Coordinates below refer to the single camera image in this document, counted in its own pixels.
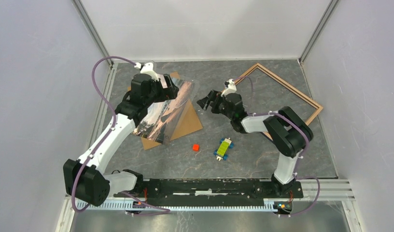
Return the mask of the aluminium rail front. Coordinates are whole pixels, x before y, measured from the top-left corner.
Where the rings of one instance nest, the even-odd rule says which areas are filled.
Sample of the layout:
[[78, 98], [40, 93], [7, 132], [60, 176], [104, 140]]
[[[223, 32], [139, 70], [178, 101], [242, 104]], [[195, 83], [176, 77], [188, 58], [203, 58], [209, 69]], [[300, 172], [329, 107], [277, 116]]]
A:
[[355, 196], [347, 179], [300, 180], [304, 197], [300, 201], [313, 201], [320, 186], [318, 201], [354, 201]]

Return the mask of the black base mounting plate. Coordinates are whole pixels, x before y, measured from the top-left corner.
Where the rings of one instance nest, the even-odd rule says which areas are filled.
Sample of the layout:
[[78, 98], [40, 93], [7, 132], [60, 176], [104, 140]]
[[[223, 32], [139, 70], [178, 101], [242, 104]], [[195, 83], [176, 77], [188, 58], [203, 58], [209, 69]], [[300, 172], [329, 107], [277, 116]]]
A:
[[301, 183], [285, 193], [275, 192], [271, 179], [143, 179], [129, 194], [154, 206], [260, 206], [264, 200], [301, 199]]

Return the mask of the left corner aluminium post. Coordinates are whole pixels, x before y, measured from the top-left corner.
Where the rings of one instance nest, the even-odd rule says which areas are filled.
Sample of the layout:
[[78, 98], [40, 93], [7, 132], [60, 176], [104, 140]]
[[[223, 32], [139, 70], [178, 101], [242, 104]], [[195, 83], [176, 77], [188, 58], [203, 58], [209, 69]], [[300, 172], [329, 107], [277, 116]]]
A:
[[85, 9], [83, 2], [81, 0], [72, 0], [71, 1], [74, 7], [77, 10], [78, 15], [82, 19], [86, 29], [88, 30], [90, 36], [92, 37], [93, 41], [95, 42], [99, 52], [103, 57], [108, 57], [110, 54], [104, 45], [98, 31], [96, 30], [95, 25], [93, 24], [87, 10]]

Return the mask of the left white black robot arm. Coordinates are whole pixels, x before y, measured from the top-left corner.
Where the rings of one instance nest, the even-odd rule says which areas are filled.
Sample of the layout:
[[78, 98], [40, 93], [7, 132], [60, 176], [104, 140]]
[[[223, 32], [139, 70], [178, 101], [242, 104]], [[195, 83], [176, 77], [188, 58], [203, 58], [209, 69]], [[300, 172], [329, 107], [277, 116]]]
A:
[[77, 160], [68, 159], [63, 165], [66, 192], [71, 196], [74, 211], [82, 212], [87, 208], [79, 208], [77, 200], [100, 206], [108, 197], [123, 191], [132, 197], [143, 193], [144, 184], [137, 180], [138, 173], [103, 173], [122, 142], [147, 116], [148, 108], [154, 103], [175, 99], [178, 92], [179, 88], [168, 74], [158, 79], [145, 73], [134, 75], [131, 89], [113, 109], [111, 122], [99, 138]]

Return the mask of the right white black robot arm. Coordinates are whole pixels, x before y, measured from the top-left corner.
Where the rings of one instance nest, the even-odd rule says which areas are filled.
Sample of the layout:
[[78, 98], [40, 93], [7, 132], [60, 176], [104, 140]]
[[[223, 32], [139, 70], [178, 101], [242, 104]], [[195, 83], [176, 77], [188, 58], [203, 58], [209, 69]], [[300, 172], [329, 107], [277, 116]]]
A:
[[212, 90], [197, 101], [203, 109], [211, 108], [214, 114], [222, 114], [230, 120], [238, 133], [267, 132], [279, 151], [277, 168], [271, 176], [271, 191], [277, 197], [288, 194], [295, 183], [297, 160], [306, 151], [313, 132], [289, 106], [268, 113], [246, 112], [238, 93], [224, 94]]

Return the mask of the wooden picture frame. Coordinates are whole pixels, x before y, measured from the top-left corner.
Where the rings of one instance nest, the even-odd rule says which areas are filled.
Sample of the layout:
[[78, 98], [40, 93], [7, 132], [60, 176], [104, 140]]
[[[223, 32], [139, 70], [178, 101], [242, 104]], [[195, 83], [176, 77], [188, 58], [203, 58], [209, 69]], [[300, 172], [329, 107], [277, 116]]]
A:
[[320, 139], [322, 129], [318, 114], [323, 107], [311, 98], [306, 79], [295, 60], [259, 61], [236, 78], [235, 83], [247, 112], [267, 113], [289, 106], [312, 130], [314, 140]]

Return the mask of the beach landscape photo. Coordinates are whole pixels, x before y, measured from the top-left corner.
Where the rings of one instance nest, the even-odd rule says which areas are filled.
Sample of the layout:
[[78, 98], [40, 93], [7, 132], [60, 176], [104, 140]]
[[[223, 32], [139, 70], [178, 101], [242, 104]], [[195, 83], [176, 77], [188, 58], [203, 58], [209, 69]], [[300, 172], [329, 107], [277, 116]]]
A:
[[173, 82], [179, 88], [177, 98], [152, 104], [133, 135], [160, 144], [170, 141], [178, 124], [183, 121], [185, 111], [189, 108], [188, 102], [194, 98], [196, 89], [193, 81], [174, 78]]

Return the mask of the brown cardboard backing board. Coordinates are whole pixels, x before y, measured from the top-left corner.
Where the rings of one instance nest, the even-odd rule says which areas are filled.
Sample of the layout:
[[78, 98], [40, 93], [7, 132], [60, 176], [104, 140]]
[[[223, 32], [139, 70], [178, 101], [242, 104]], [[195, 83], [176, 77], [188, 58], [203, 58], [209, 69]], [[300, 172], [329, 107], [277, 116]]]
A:
[[141, 138], [145, 150], [168, 144], [202, 128], [192, 106], [199, 82], [181, 77], [178, 72], [172, 72], [170, 77], [179, 88], [177, 98], [152, 104], [148, 108], [147, 116], [132, 133]]

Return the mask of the corner aluminium post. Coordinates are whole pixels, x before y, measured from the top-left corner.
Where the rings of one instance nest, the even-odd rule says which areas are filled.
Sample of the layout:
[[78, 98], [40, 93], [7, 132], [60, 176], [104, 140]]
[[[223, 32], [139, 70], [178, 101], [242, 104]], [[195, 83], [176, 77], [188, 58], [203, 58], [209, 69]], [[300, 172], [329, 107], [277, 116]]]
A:
[[99, 52], [103, 57], [108, 57], [110, 54], [104, 45], [98, 31], [96, 30], [95, 25], [93, 24], [87, 10], [85, 9], [83, 2], [81, 0], [72, 0], [71, 1], [74, 7], [77, 10], [78, 15], [82, 19], [86, 29], [88, 30], [90, 36], [92, 37], [93, 41], [95, 42]]
[[333, 14], [334, 10], [336, 9], [336, 7], [339, 3], [340, 3], [340, 0], [330, 0], [327, 8], [325, 9], [322, 17], [320, 18], [320, 20], [318, 22], [316, 28], [314, 29], [310, 39], [308, 40], [303, 52], [301, 53], [301, 56], [298, 58], [298, 62], [300, 63], [300, 65], [303, 65], [304, 61], [309, 56], [313, 46], [317, 42], [323, 29], [325, 28], [331, 15]]

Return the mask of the right corner aluminium post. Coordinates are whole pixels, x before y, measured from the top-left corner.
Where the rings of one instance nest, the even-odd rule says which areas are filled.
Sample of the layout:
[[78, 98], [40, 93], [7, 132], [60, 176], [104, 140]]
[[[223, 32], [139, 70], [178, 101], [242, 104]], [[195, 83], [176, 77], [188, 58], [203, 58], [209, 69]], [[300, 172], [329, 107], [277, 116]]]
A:
[[340, 3], [340, 0], [330, 0], [327, 8], [325, 9], [322, 17], [320, 18], [320, 20], [318, 22], [316, 28], [314, 29], [310, 39], [308, 40], [303, 52], [301, 53], [301, 56], [298, 58], [298, 62], [300, 63], [300, 65], [303, 65], [304, 61], [309, 56], [313, 46], [317, 42], [323, 29], [325, 28], [331, 15], [333, 14], [334, 10], [336, 9], [336, 7], [339, 3]]

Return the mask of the green blue toy brick car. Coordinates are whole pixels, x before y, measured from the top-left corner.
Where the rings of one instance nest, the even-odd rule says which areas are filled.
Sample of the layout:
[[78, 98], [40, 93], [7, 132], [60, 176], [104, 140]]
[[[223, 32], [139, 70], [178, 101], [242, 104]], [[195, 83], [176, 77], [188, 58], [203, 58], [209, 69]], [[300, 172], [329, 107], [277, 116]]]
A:
[[227, 160], [228, 154], [227, 151], [234, 148], [234, 143], [230, 138], [222, 138], [220, 140], [220, 145], [217, 150], [214, 151], [214, 155], [216, 156], [217, 161]]

